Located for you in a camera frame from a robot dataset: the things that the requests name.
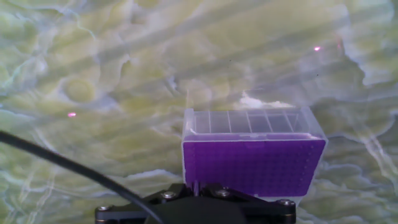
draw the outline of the bolt head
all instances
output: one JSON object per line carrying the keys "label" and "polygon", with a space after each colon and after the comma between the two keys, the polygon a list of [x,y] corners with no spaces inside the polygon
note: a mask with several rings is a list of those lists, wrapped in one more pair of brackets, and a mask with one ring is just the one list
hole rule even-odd
{"label": "bolt head", "polygon": [[164,193],[162,193],[162,196],[163,196],[163,198],[171,199],[171,198],[174,198],[175,196],[177,196],[177,194],[174,192],[164,192]]}
{"label": "bolt head", "polygon": [[285,205],[285,206],[293,206],[295,205],[295,203],[289,199],[280,199],[277,201],[279,204],[281,205]]}
{"label": "bolt head", "polygon": [[111,209],[113,207],[113,205],[105,205],[105,206],[100,206],[98,207],[99,211],[107,211],[109,209]]}
{"label": "bolt head", "polygon": [[225,189],[217,190],[217,191],[216,191],[216,194],[217,194],[218,196],[221,196],[221,197],[227,197],[227,196],[229,196],[229,192],[228,192],[227,190],[225,190]]}

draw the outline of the black metal mount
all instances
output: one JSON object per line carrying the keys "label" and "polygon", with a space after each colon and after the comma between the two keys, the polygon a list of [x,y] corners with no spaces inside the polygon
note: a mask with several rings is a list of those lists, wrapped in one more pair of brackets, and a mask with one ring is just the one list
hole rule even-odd
{"label": "black metal mount", "polygon": [[[187,187],[172,184],[144,198],[172,224],[291,224],[296,205],[290,200],[266,202],[221,184]],[[134,204],[104,206],[95,210],[95,224],[159,224]]]}

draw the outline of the transparent box lid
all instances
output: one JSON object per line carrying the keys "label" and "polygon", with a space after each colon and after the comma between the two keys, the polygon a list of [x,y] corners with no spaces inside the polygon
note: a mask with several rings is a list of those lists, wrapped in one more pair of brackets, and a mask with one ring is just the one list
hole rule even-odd
{"label": "transparent box lid", "polygon": [[186,109],[183,141],[326,139],[309,107],[244,111]]}

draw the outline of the black wire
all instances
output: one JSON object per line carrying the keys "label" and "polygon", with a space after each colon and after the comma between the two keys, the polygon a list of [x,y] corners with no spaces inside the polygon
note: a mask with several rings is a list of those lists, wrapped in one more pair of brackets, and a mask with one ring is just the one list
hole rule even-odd
{"label": "black wire", "polygon": [[34,143],[31,143],[29,141],[26,141],[24,139],[21,139],[17,136],[14,136],[4,131],[0,131],[0,142],[3,142],[10,146],[14,146],[18,149],[22,149],[25,152],[29,152],[42,159],[46,159],[60,167],[63,167],[77,174],[85,176],[91,180],[94,180],[95,182],[101,184],[103,187],[106,187],[107,189],[116,192],[122,198],[125,198],[126,200],[140,206],[150,216],[155,218],[160,224],[170,224],[169,222],[165,221],[165,218],[162,215],[160,215],[152,205],[143,201],[143,199],[141,199],[140,196],[132,193],[127,188],[123,187],[122,185],[107,178],[106,176],[100,174],[95,170],[87,168],[79,163],[73,162],[41,146],[38,146]]}

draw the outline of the marble surface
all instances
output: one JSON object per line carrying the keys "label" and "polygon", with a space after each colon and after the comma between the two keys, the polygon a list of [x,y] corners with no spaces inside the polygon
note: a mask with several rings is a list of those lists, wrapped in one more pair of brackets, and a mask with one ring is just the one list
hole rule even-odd
{"label": "marble surface", "polygon": [[[186,107],[310,106],[330,144],[298,223],[398,223],[395,8],[0,0],[0,128],[145,196],[182,181]],[[104,203],[126,201],[0,145],[1,223],[92,223]]]}

